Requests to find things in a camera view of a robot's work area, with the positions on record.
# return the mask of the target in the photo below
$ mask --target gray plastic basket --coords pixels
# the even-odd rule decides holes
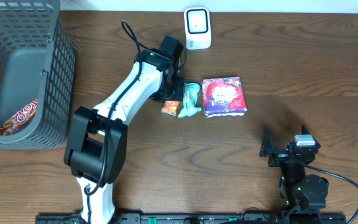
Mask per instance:
[[[58,0],[0,0],[0,125],[38,98],[33,120],[0,149],[48,149],[67,133],[75,53]]]

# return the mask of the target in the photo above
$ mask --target green candy wrapper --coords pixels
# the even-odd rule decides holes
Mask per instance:
[[[198,92],[201,87],[197,83],[185,83],[185,95],[183,97],[183,108],[180,111],[178,118],[184,118],[185,116],[193,116],[197,112],[201,111],[200,107],[196,107]]]

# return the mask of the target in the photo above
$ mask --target white plug-in device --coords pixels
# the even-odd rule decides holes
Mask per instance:
[[[207,49],[211,46],[211,20],[205,7],[185,10],[186,47],[189,50]]]

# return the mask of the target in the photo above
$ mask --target small snack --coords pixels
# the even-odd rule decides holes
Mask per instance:
[[[201,111],[200,107],[196,107],[198,92],[200,85],[197,83],[185,83],[185,94],[183,96],[183,109],[180,111],[178,118],[192,116]]]
[[[31,101],[0,126],[0,135],[10,135],[29,122],[37,111],[37,99]]]
[[[213,116],[242,116],[247,111],[240,77],[203,80],[204,112]]]
[[[166,113],[172,116],[176,116],[178,114],[179,101],[167,100],[164,103],[163,108],[161,109],[162,113]]]

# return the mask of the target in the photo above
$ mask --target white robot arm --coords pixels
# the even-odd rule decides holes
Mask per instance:
[[[120,93],[124,91],[130,82],[136,78],[138,71],[139,62],[136,62],[131,73],[117,90],[93,109],[98,110],[98,114],[107,118],[111,104],[116,100]],[[143,62],[140,80],[135,82],[132,88],[119,101],[116,110],[112,113],[111,119],[120,119],[122,123],[129,125],[143,103],[160,88],[161,82],[162,72],[158,71],[156,66]],[[99,134],[104,135],[104,131],[99,131]],[[93,190],[96,187],[95,182],[84,177],[77,177],[77,181],[80,184],[81,189],[90,186],[91,190]],[[89,198],[89,202],[87,202],[87,196],[82,191],[82,219],[88,220],[88,203],[90,203],[92,211],[91,223],[109,223],[115,212],[115,206],[112,202],[112,190],[112,184],[105,184],[103,188],[98,189],[96,193]]]
[[[166,36],[158,50],[145,49],[137,56],[130,74],[111,96],[93,110],[80,107],[74,114],[65,151],[65,164],[71,167],[71,173],[80,184],[83,199],[81,218],[86,222],[109,223],[114,215],[113,182],[124,165],[127,126],[146,99],[161,102],[183,99],[184,81],[176,76],[182,50],[183,45],[179,40]],[[140,62],[142,72],[138,78]],[[125,91],[135,79],[137,81]],[[88,133],[106,134],[107,117],[113,103],[116,106],[109,121],[106,149],[103,143],[89,138]],[[104,150],[108,153],[105,174],[101,173]],[[91,192],[98,187],[96,183],[101,175],[104,177],[103,185],[93,195],[86,195],[85,188]]]

